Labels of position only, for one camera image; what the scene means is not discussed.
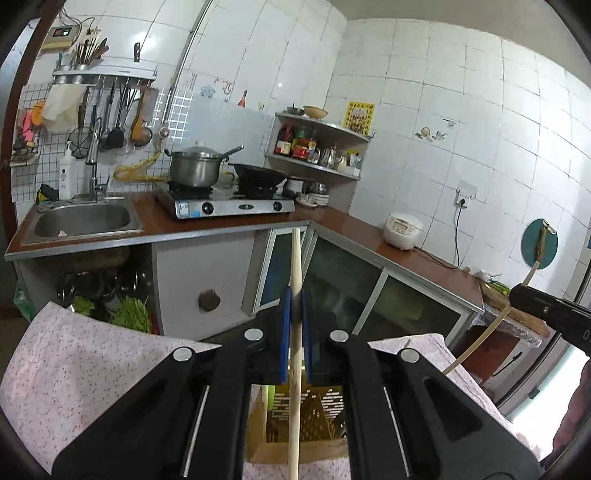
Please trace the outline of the person right hand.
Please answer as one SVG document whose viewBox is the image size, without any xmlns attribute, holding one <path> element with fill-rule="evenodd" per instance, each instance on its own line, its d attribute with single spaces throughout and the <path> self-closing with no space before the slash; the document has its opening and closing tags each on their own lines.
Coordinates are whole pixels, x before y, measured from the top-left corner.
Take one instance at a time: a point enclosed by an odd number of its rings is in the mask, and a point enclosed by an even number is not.
<svg viewBox="0 0 591 480">
<path fill-rule="evenodd" d="M 581 422 L 590 409 L 590 362 L 581 372 L 580 382 L 575 389 L 560 427 L 553 439 L 553 453 L 565 447 L 574 437 Z"/>
</svg>

